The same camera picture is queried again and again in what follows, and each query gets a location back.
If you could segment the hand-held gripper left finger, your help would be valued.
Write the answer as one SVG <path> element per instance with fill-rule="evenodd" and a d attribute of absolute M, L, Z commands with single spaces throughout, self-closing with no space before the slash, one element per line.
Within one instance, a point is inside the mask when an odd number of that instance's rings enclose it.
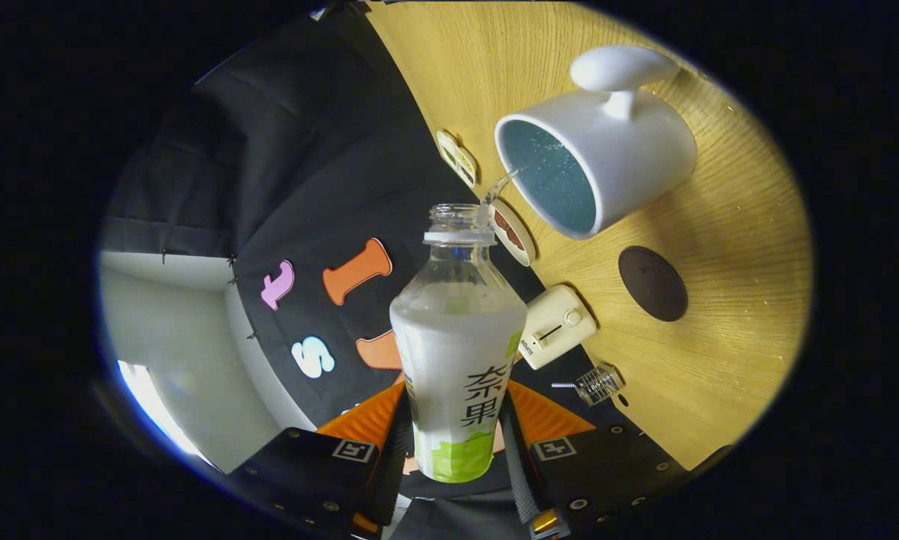
<path fill-rule="evenodd" d="M 413 442 L 404 383 L 319 430 L 285 428 L 243 464 L 251 500 L 311 539 L 380 539 Z"/>

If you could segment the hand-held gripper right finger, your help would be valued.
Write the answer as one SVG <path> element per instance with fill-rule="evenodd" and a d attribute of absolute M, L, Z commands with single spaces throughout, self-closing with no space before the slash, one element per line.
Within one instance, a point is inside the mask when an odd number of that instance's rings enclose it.
<path fill-rule="evenodd" d="M 634 424 L 597 427 L 509 382 L 500 423 L 519 522 L 532 539 L 580 539 L 682 488 L 693 472 Z"/>

